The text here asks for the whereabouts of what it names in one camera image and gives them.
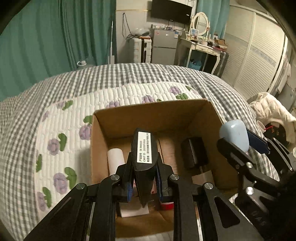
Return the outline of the oval white vanity mirror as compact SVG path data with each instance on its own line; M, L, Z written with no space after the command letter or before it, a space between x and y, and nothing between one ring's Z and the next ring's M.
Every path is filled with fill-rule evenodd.
M198 12L191 20L191 29L198 30L199 35L204 35L210 28L209 20L204 12Z

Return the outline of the white puffy jacket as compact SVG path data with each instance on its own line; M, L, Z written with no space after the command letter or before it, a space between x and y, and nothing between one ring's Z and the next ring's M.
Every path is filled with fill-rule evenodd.
M286 132L286 139L295 145L295 117L268 92L259 92L248 99L250 107L256 114L256 119L267 125L276 122L282 125Z

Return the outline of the red capped white bottle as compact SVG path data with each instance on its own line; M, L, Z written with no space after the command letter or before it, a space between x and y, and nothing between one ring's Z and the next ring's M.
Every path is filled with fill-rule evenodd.
M157 187L156 187L156 184L155 183L152 186L151 195L153 197L156 197L157 203L158 203L158 207L159 207L160 210L172 210L174 208L174 203L173 202L161 202L158 199L158 196L157 196Z

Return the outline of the white mop stick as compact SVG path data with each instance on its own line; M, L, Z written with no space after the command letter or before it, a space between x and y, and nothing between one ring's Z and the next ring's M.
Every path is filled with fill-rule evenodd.
M113 55L113 21L111 22L111 32L110 32L110 49L109 49L109 56L108 56L108 64L114 64L115 63L115 57Z

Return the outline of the black patterned bag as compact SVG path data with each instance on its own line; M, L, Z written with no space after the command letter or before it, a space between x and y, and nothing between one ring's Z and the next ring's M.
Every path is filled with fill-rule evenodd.
M268 123L265 126L264 136L272 140L276 138L280 143L282 143L286 148L288 147L287 136L284 127L276 122Z

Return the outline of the grey checked bed cover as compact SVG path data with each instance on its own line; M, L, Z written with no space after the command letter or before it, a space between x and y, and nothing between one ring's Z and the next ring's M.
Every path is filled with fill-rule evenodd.
M260 135L246 100L217 76L173 65L115 64L72 71L36 83L1 101L1 221L23 240L40 221L35 172L37 130L45 109L59 101L127 84L177 82L210 101L222 122L242 120Z

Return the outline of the light blue earbuds case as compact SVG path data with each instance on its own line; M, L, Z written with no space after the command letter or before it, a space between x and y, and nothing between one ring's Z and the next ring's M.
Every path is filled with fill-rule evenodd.
M219 130L219 137L235 144L245 153L249 150L247 129L241 120L231 120L224 123Z

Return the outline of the black small device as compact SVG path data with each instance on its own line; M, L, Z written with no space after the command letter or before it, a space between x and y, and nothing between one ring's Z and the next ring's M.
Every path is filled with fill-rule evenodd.
M137 128L133 135L131 146L134 179L139 200L146 206L151 197L151 190L156 175L158 147L154 136L145 130Z

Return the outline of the green curtain by wardrobe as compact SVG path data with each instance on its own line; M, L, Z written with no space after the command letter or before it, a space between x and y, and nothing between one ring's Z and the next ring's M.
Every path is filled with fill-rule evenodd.
M225 27L229 17L229 0L200 0L198 1L197 12L203 12L210 22L210 35L217 34L219 39L223 39Z

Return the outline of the white paper cup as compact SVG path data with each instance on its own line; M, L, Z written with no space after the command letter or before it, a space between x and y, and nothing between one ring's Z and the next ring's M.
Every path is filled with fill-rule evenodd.
M264 124L261 121L259 121L259 120L257 120L256 122L257 122L257 125L259 126L261 132L262 133L265 133L266 130L265 130Z

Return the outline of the large green curtain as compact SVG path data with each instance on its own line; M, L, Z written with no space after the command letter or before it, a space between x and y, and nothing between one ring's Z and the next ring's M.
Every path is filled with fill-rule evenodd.
M108 62L115 1L30 1L1 33L1 99L77 69Z

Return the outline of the white plastic tube part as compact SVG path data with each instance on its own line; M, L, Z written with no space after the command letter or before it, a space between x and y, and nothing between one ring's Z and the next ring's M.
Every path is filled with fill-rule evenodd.
M108 161L109 174L110 175L115 174L118 166L125 164L123 151L119 148L110 149L107 152L107 161Z

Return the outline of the white 66W USB charger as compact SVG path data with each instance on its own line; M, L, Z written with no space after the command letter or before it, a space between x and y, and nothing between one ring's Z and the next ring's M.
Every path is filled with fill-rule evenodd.
M146 204L142 206L139 197L133 197L128 203L119 203L120 216L122 218L135 217L149 214L149 208Z

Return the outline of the black power adapter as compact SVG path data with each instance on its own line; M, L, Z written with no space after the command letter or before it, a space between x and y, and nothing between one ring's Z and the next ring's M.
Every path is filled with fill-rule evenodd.
M181 152L186 169L191 170L209 163L207 151L201 137L191 137L181 143Z

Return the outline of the clear water jug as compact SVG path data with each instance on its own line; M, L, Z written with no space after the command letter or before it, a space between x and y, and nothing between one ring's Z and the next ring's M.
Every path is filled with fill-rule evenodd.
M76 63L76 66L77 66L78 69L83 69L83 68L86 68L87 63L86 63L85 60L83 60L83 61L78 61L78 62Z

